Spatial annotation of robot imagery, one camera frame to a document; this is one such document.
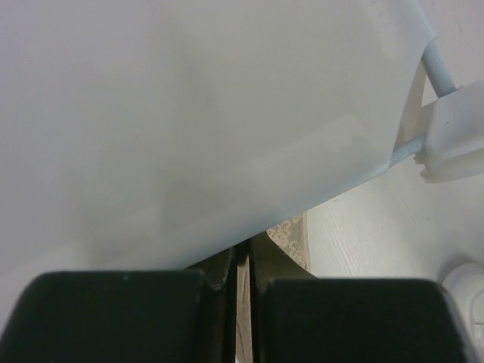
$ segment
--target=white plastic connector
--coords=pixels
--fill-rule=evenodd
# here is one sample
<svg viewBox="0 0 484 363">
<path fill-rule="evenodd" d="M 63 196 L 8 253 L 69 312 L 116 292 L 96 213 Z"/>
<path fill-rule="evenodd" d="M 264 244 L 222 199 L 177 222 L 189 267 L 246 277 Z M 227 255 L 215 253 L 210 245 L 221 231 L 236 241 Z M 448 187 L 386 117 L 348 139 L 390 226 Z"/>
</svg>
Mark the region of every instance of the white plastic connector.
<svg viewBox="0 0 484 363">
<path fill-rule="evenodd" d="M 429 124 L 425 151 L 428 182 L 446 182 L 484 172 L 484 81 L 478 81 L 422 108 Z"/>
</svg>

